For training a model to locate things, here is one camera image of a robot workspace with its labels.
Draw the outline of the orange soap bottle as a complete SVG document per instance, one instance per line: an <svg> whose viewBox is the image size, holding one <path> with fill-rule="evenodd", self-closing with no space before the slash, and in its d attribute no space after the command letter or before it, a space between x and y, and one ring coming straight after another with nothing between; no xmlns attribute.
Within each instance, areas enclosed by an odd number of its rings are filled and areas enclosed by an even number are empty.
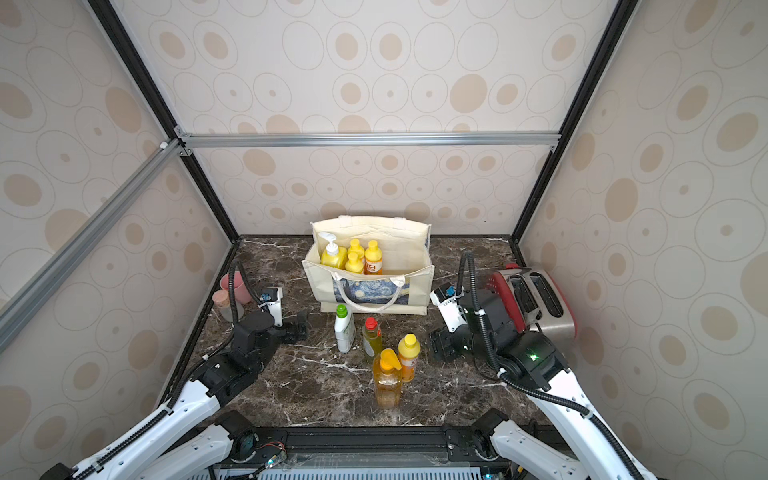
<svg viewBox="0 0 768 480"><path fill-rule="evenodd" d="M383 267L383 251L376 240L368 242L364 251L364 273L380 275Z"/></svg>
<svg viewBox="0 0 768 480"><path fill-rule="evenodd" d="M353 238L350 240L350 246L348 249L348 253L352 254L355 253L359 260L364 259L365 255L365 248L361 245L360 240L357 238Z"/></svg>
<svg viewBox="0 0 768 480"><path fill-rule="evenodd" d="M350 251L347 255L345 270L354 274L363 274L365 270L364 256L357 251Z"/></svg>
<svg viewBox="0 0 768 480"><path fill-rule="evenodd" d="M415 376L415 368L421 345L415 334L406 334L398 344L398 358L402 365L401 378L403 383L408 383Z"/></svg>

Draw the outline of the large yellow pump soap bottle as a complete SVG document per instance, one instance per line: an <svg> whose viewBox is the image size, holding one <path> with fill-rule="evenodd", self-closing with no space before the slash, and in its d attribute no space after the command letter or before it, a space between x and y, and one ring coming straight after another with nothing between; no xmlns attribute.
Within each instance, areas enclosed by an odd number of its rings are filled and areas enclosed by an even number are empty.
<svg viewBox="0 0 768 480"><path fill-rule="evenodd" d="M326 242L325 248L321 254L321 264L344 270L348 258L348 249L337 242L337 237L329 232L320 232L319 238Z"/></svg>

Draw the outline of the green bottle red cap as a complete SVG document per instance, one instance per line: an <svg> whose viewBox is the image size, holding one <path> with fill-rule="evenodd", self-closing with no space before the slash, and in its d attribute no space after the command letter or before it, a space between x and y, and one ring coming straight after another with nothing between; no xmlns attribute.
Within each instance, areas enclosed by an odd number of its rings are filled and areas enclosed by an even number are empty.
<svg viewBox="0 0 768 480"><path fill-rule="evenodd" d="M381 329L375 318L368 317L365 320L362 338L365 356L373 360L383 350Z"/></svg>

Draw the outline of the cream Starry Night tote bag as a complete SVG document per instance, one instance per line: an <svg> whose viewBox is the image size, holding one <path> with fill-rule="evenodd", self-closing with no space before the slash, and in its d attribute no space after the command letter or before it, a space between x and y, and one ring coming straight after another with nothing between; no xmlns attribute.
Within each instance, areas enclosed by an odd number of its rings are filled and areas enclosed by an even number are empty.
<svg viewBox="0 0 768 480"><path fill-rule="evenodd" d="M376 240L383 251L380 275L354 274L321 264L329 232L349 249L357 238L363 247ZM434 276L429 256L431 226L402 217L342 215L312 224L313 245L302 261L306 277L321 310L338 304L360 313L424 315Z"/></svg>

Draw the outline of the amber pump soap bottle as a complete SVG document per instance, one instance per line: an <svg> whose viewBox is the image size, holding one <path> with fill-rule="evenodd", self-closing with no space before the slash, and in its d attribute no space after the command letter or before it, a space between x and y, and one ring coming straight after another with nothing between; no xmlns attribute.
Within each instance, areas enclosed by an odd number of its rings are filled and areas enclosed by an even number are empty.
<svg viewBox="0 0 768 480"><path fill-rule="evenodd" d="M397 408L402 392L402 364L393 349L386 348L376 356L373 362L373 379L379 407Z"/></svg>

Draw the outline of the orange soap bottle back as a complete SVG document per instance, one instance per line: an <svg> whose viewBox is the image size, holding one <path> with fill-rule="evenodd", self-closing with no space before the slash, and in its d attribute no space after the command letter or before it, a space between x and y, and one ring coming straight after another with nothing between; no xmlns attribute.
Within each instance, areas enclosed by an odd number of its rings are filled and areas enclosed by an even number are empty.
<svg viewBox="0 0 768 480"><path fill-rule="evenodd" d="M355 253L359 260L364 259L365 255L365 248L361 245L360 240L357 238L353 238L350 240L350 246L348 249L348 253L352 254Z"/></svg>

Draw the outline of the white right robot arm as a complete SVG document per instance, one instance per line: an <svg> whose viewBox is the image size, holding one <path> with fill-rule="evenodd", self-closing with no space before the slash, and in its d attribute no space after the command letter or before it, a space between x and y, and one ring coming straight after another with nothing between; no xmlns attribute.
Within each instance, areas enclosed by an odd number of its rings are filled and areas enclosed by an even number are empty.
<svg viewBox="0 0 768 480"><path fill-rule="evenodd" d="M496 300L457 293L448 284L430 295L445 323L430 335L434 356L461 356L491 368L505 386L524 394L548 417L567 452L536 438L507 415L489 411L477 421L476 449L503 458L538 479L651 479L588 402L564 355L536 328L519 330Z"/></svg>

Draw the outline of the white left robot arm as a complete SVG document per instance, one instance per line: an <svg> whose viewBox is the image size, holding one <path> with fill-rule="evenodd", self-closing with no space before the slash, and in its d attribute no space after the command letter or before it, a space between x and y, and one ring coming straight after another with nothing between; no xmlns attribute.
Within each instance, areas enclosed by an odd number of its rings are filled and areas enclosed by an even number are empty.
<svg viewBox="0 0 768 480"><path fill-rule="evenodd" d="M278 325L254 311L236 323L221 348L201 359L170 398L124 435L73 467L58 463L44 479L182 479L230 456L250 459L255 427L230 413L182 445L177 442L256 382L278 348L308 338L308 312Z"/></svg>

